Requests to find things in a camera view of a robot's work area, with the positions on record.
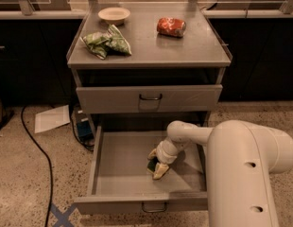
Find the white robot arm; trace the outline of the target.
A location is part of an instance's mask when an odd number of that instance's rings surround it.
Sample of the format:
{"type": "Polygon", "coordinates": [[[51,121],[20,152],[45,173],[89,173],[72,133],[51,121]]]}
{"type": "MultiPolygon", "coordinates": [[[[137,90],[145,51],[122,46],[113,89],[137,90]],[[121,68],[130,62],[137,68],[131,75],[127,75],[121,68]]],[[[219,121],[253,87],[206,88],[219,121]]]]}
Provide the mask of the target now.
{"type": "Polygon", "coordinates": [[[293,167],[293,139],[284,131],[241,120],[213,128],[174,121],[148,154],[159,180],[190,144],[206,147],[210,227],[279,227],[269,175],[293,167]]]}

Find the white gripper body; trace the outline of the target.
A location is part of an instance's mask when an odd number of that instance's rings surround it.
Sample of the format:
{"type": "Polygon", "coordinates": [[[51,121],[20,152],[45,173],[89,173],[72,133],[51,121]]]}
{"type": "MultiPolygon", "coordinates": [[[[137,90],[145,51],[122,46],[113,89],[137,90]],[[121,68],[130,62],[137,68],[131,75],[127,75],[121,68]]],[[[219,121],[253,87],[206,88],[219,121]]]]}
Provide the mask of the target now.
{"type": "Polygon", "coordinates": [[[184,143],[177,143],[166,137],[156,147],[156,155],[160,163],[171,165],[184,150],[184,143]]]}

